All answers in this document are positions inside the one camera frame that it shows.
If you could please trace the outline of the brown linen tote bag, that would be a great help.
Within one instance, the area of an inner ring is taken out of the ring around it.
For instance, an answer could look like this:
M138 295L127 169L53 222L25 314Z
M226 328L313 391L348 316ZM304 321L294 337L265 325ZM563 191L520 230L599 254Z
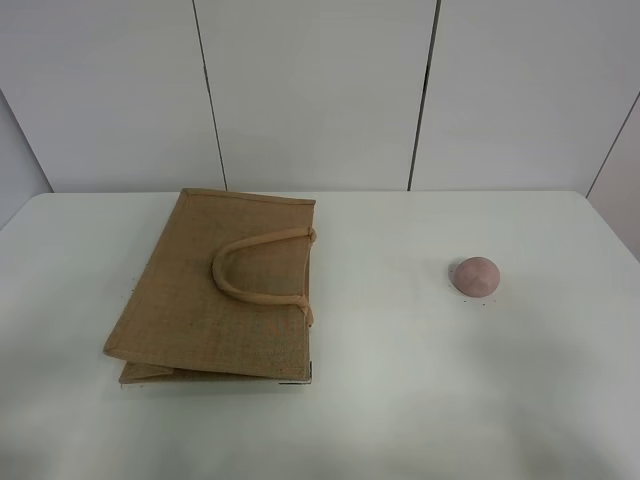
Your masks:
M183 190L104 346L120 383L308 383L314 208Z

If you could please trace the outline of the pink peach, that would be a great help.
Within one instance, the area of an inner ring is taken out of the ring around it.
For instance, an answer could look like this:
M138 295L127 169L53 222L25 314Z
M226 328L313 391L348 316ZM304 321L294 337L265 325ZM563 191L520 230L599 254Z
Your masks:
M455 265L449 274L452 285L463 295L485 298L499 287L498 266L485 257L470 257Z

